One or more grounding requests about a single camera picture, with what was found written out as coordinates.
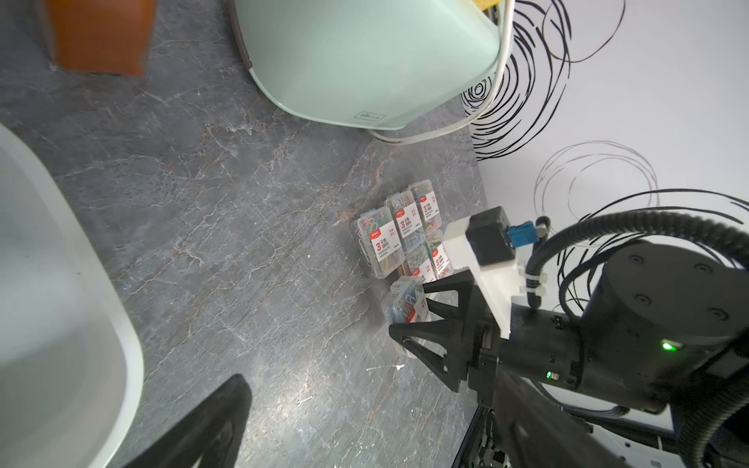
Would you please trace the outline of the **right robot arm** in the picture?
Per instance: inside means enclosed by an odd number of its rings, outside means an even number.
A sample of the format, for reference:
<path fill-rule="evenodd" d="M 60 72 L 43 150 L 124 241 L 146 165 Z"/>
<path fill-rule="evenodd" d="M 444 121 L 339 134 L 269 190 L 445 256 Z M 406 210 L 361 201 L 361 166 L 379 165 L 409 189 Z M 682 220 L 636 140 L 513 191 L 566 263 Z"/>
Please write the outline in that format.
<path fill-rule="evenodd" d="M 550 234 L 493 208 L 449 225 L 433 322 L 390 337 L 480 407 L 454 463 L 748 463 L 748 236 L 664 210 Z"/>

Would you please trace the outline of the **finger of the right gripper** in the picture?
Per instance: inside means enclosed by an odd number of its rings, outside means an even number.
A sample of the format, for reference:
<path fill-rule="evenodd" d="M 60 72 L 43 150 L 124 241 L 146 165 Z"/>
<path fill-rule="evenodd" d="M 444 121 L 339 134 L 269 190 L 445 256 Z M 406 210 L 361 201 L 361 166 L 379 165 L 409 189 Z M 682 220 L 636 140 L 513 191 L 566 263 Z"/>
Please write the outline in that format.
<path fill-rule="evenodd" d="M 431 283 L 425 283 L 425 294 L 454 293 L 456 305 L 429 298 L 428 310 L 442 319 L 464 319 L 474 287 L 474 278 L 468 269 L 458 271 L 451 276 Z"/>
<path fill-rule="evenodd" d="M 460 391 L 467 378 L 468 350 L 462 340 L 462 322 L 391 324 L 389 336 L 420 360 L 452 392 Z"/>

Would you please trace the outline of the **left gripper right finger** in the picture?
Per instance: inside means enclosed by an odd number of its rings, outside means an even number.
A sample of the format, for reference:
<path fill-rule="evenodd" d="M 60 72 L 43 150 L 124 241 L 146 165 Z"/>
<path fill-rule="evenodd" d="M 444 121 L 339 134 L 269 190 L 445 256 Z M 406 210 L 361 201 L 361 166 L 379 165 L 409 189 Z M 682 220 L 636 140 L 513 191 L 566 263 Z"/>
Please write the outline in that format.
<path fill-rule="evenodd" d="M 514 374 L 498 374 L 493 412 L 513 467 L 623 467 L 569 415 Z"/>

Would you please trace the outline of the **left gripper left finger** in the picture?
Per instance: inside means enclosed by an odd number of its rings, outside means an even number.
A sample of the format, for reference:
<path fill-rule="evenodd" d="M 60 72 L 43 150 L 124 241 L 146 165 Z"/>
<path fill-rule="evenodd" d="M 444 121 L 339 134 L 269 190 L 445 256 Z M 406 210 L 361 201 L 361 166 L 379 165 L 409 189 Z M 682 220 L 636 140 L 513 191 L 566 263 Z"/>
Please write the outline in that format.
<path fill-rule="evenodd" d="M 130 467 L 233 467 L 252 405 L 252 391 L 241 374 L 228 378 Z"/>

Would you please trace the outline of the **orange spice bottle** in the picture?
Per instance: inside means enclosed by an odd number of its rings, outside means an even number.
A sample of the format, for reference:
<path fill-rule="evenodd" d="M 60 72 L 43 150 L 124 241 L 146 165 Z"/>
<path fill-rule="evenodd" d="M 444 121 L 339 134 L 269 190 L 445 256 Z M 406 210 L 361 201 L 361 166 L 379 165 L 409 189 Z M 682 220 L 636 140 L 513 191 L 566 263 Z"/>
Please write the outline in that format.
<path fill-rule="evenodd" d="M 88 73 L 140 76 L 155 21 L 152 0 L 37 1 L 51 59 Z"/>

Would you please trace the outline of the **white storage box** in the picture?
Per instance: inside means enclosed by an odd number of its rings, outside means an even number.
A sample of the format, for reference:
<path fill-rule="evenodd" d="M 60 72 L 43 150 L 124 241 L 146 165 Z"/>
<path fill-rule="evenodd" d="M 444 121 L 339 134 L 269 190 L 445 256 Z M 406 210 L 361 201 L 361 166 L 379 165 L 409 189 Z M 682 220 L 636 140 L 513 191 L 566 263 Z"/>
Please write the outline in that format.
<path fill-rule="evenodd" d="M 144 386 L 142 347 L 34 152 L 1 133 L 1 463 L 103 467 Z"/>

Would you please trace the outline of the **mint green toaster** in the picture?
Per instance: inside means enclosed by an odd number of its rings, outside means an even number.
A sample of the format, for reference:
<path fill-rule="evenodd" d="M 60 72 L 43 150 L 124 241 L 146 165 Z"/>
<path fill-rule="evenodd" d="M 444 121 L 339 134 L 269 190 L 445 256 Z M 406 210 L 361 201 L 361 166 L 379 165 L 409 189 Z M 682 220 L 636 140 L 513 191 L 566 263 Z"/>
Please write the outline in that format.
<path fill-rule="evenodd" d="M 501 29 L 471 1 L 231 1 L 265 97 L 310 121 L 397 131 L 497 66 Z"/>

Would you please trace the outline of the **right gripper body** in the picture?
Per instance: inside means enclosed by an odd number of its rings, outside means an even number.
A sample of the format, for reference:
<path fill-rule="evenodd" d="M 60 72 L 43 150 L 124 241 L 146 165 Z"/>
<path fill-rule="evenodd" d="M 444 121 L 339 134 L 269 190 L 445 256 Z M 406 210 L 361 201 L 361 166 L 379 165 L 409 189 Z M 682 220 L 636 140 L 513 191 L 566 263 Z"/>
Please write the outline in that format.
<path fill-rule="evenodd" d="M 501 328 L 483 303 L 468 306 L 465 329 L 470 338 L 467 364 L 469 386 L 493 386 L 501 351 Z"/>

